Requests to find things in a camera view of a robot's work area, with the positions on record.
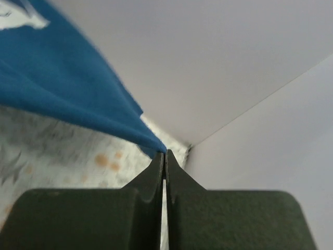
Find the blue printed t shirt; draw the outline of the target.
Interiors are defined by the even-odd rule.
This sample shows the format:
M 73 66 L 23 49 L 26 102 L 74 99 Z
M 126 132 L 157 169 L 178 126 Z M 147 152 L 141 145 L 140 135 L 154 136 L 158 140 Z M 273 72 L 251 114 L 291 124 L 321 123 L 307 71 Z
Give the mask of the blue printed t shirt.
M 1 1 L 1 104 L 119 137 L 149 157 L 167 151 L 101 54 L 47 1 Z

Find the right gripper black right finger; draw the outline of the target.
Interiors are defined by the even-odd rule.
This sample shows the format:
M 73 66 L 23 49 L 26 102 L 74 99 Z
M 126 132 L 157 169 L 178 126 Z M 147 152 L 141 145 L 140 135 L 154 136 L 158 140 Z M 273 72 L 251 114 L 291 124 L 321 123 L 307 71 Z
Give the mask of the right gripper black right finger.
M 170 249 L 316 249 L 297 200 L 283 191 L 207 190 L 165 155 Z

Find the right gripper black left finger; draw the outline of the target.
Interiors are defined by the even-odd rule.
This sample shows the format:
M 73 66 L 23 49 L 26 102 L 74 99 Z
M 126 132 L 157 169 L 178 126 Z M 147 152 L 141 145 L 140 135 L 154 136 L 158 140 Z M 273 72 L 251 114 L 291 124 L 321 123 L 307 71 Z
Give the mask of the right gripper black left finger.
M 120 189 L 32 189 L 14 203 L 1 249 L 159 249 L 164 154 Z

